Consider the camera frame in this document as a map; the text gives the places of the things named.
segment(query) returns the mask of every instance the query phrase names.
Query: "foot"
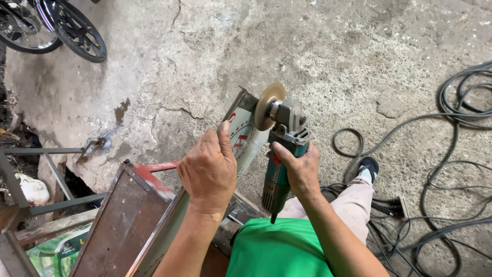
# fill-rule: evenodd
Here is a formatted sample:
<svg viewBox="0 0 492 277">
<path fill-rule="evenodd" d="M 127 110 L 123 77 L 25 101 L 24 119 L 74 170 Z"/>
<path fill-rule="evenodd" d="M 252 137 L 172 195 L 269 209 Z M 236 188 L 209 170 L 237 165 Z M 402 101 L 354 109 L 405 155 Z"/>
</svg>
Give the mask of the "foot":
<svg viewBox="0 0 492 277">
<path fill-rule="evenodd" d="M 371 183 L 374 183 L 378 172 L 379 164 L 377 163 L 377 160 L 372 157 L 365 157 L 359 163 L 359 174 L 357 174 L 357 176 L 364 176 L 367 179 L 370 179 Z"/>
</svg>

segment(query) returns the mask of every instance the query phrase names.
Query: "concrete floor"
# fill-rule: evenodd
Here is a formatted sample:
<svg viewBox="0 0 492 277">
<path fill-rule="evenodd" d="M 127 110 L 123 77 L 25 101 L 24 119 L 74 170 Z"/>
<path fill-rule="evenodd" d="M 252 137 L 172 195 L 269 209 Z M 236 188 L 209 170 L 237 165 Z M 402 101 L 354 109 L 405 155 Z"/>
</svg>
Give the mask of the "concrete floor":
<svg viewBox="0 0 492 277">
<path fill-rule="evenodd" d="M 321 183 L 340 181 L 350 159 L 331 147 L 337 129 L 355 127 L 373 147 L 404 119 L 437 111 L 440 84 L 492 55 L 489 0 L 102 0 L 97 5 L 84 0 L 74 5 L 102 34 L 107 62 L 86 62 L 64 46 L 40 56 L 9 50 L 5 83 L 18 96 L 25 122 L 43 139 L 75 147 L 87 137 L 109 138 L 105 152 L 87 164 L 75 165 L 73 156 L 67 160 L 96 192 L 106 190 L 124 159 L 180 159 L 207 128 L 220 123 L 238 85 L 259 96 L 276 80 L 287 97 L 304 104 L 321 151 Z M 487 91 L 470 100 L 492 106 Z M 452 126 L 442 119 L 400 130 L 374 154 L 381 166 L 375 195 L 403 195 L 411 215 L 420 215 L 425 177 L 451 136 Z M 340 141 L 344 150 L 356 151 L 354 137 L 343 135 Z M 491 141 L 492 132 L 463 130 L 452 159 L 491 166 Z M 238 183 L 257 205 L 266 163 L 258 157 Z M 174 173 L 160 177 L 174 189 L 180 185 Z M 492 174 L 456 165 L 438 179 L 449 186 L 483 185 L 492 183 Z M 431 192 L 427 205 L 435 216 L 464 218 L 480 209 L 487 193 Z M 415 221 L 406 244 L 428 231 Z M 489 226 L 451 236 L 492 254 Z M 464 263 L 459 276 L 490 275 L 491 261 L 458 248 Z M 437 276 L 454 266 L 441 242 L 422 250 L 422 263 Z M 399 258 L 394 267 L 403 276 L 408 272 Z"/>
</svg>

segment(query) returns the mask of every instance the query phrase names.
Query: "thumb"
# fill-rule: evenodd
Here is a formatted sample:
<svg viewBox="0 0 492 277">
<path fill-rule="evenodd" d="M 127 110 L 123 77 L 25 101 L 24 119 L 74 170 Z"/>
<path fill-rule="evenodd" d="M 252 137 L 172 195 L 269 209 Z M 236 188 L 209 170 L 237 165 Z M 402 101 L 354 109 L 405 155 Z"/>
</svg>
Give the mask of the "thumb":
<svg viewBox="0 0 492 277">
<path fill-rule="evenodd" d="M 234 159 L 232 153 L 231 139 L 229 138 L 229 121 L 224 121 L 217 130 L 218 144 L 220 151 L 226 158 Z"/>
<path fill-rule="evenodd" d="M 272 149 L 274 150 L 277 157 L 287 166 L 288 168 L 294 167 L 297 162 L 297 158 L 290 153 L 290 151 L 283 147 L 282 144 L 274 141 L 272 143 Z"/>
</svg>

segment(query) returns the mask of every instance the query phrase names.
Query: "bicycle wheel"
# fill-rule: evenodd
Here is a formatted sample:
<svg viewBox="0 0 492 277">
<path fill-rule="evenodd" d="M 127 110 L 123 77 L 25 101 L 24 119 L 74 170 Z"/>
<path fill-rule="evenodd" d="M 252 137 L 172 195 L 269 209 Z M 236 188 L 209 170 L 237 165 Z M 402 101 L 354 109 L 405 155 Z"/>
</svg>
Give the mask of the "bicycle wheel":
<svg viewBox="0 0 492 277">
<path fill-rule="evenodd" d="M 104 62 L 107 57 L 106 45 L 94 24 L 72 4 L 66 1 L 63 4 L 78 19 L 70 17 L 69 13 L 62 8 L 59 21 L 55 27 L 58 37 L 80 57 L 93 63 Z M 88 30 L 82 28 L 83 25 L 87 26 Z"/>
<path fill-rule="evenodd" d="M 4 2 L 34 26 L 29 29 L 12 12 L 0 6 L 0 41 L 7 47 L 30 54 L 46 54 L 62 44 L 56 33 L 43 25 L 36 9 L 27 0 Z"/>
</svg>

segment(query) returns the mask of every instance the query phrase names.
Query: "cutting disc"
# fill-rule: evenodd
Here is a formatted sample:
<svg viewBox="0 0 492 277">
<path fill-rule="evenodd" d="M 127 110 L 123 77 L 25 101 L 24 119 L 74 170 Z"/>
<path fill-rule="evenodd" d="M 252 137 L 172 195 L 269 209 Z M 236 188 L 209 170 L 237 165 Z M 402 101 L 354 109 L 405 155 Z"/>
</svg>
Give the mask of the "cutting disc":
<svg viewBox="0 0 492 277">
<path fill-rule="evenodd" d="M 260 131 L 268 130 L 274 124 L 270 115 L 267 114 L 268 104 L 274 100 L 285 100 L 285 89 L 280 82 L 269 85 L 258 100 L 254 112 L 254 124 Z"/>
</svg>

